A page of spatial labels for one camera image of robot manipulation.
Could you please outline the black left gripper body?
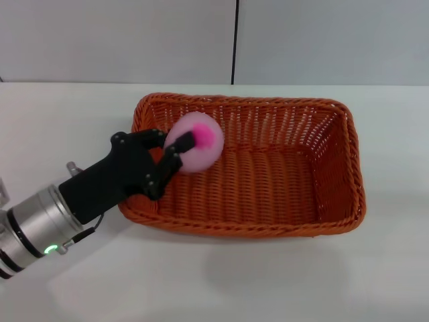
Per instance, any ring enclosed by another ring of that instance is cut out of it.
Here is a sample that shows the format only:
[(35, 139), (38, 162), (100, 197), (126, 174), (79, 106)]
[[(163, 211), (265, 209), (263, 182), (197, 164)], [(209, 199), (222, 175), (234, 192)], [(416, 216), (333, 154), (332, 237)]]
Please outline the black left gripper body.
[(89, 223), (131, 195), (146, 195), (146, 175), (156, 164), (149, 151), (128, 133), (118, 132), (105, 158), (60, 184), (60, 194), (78, 222)]

